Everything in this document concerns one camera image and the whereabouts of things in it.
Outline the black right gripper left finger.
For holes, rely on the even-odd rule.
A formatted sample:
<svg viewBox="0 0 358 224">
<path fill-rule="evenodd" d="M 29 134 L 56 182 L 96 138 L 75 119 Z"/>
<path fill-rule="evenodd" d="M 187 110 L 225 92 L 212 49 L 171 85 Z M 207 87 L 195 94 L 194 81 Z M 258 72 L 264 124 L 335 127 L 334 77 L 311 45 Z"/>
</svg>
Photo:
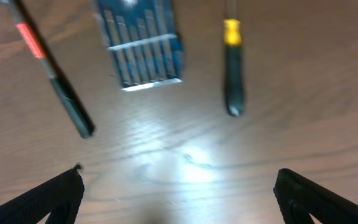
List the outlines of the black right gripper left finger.
<svg viewBox="0 0 358 224">
<path fill-rule="evenodd" d="M 0 205 L 0 224 L 74 223 L 85 192 L 81 164 Z"/>
</svg>

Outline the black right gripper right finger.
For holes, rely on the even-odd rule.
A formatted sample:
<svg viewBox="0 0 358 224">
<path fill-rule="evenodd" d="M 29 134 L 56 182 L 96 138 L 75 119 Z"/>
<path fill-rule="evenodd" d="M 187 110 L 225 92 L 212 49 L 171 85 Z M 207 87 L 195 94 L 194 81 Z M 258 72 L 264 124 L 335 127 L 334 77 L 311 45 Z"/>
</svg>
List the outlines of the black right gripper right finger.
<svg viewBox="0 0 358 224">
<path fill-rule="evenodd" d="M 358 223 L 358 205 L 290 169 L 278 171 L 273 192 L 285 223 Z"/>
</svg>

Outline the black yellow screwdriver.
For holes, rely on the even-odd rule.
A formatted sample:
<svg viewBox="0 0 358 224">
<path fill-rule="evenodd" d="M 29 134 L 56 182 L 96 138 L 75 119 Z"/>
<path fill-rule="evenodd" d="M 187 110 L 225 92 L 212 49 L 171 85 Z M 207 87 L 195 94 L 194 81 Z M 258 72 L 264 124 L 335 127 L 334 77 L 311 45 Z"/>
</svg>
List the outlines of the black yellow screwdriver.
<svg viewBox="0 0 358 224">
<path fill-rule="evenodd" d="M 229 116 L 238 117 L 245 110 L 244 82 L 242 78 L 243 48 L 241 22 L 237 18 L 237 1 L 226 1 L 224 25 L 224 81 L 223 94 Z"/>
</svg>

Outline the precision screwdriver set case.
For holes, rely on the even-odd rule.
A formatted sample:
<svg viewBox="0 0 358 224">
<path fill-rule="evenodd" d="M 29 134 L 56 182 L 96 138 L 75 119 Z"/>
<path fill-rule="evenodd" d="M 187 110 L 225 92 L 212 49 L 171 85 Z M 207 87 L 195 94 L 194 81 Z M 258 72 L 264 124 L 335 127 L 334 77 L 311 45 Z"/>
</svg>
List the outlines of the precision screwdriver set case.
<svg viewBox="0 0 358 224">
<path fill-rule="evenodd" d="M 171 0 L 96 0 L 95 5 L 121 90 L 182 81 L 184 50 Z"/>
</svg>

